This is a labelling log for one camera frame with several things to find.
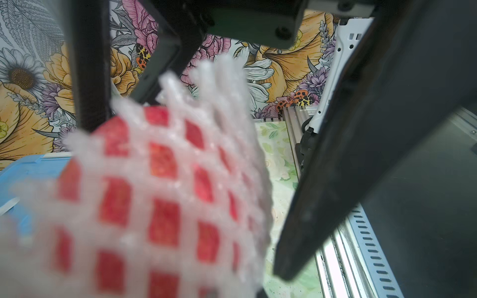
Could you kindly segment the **netted apple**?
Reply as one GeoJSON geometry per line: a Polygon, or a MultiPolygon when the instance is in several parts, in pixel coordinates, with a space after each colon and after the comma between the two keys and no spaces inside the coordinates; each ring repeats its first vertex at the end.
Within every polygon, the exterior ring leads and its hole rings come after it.
{"type": "Polygon", "coordinates": [[[48,180],[13,187],[32,235],[1,217],[4,298],[255,298],[272,191],[243,65],[222,55],[159,79],[161,106],[112,101],[115,116],[65,140],[48,180]]]}

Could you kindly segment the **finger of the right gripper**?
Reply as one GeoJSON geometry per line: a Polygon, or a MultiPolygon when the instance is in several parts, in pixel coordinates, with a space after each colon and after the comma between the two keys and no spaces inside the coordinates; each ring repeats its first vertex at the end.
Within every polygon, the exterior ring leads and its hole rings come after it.
{"type": "Polygon", "coordinates": [[[65,35],[77,126],[94,132],[111,116],[108,1],[66,1],[65,35]]]}

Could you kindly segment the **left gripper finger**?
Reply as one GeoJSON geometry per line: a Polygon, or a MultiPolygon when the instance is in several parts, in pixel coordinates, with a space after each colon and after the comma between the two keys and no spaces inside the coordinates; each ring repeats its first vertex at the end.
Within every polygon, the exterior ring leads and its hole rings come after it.
{"type": "Polygon", "coordinates": [[[318,138],[328,126],[343,137],[360,202],[476,95],[476,2],[383,1],[344,67],[318,138]]]}

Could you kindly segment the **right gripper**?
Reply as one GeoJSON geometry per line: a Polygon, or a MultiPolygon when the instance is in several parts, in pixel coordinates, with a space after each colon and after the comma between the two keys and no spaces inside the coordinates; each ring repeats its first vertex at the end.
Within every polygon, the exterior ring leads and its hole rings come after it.
{"type": "Polygon", "coordinates": [[[141,1],[159,28],[159,42],[131,93],[139,103],[154,103],[159,77],[180,76],[207,34],[289,48],[303,20],[307,1],[141,1]]]}

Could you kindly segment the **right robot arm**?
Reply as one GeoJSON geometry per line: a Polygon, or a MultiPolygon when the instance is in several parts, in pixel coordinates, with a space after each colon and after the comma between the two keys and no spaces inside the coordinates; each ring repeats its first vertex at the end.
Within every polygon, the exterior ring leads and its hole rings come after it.
{"type": "Polygon", "coordinates": [[[295,150],[303,164],[316,144],[345,64],[372,22],[375,1],[67,1],[66,29],[81,40],[96,33],[111,46],[135,45],[139,84],[132,97],[152,103],[158,77],[175,72],[198,96],[191,72],[199,62],[227,53],[243,59],[256,118],[315,105],[295,150]]]}

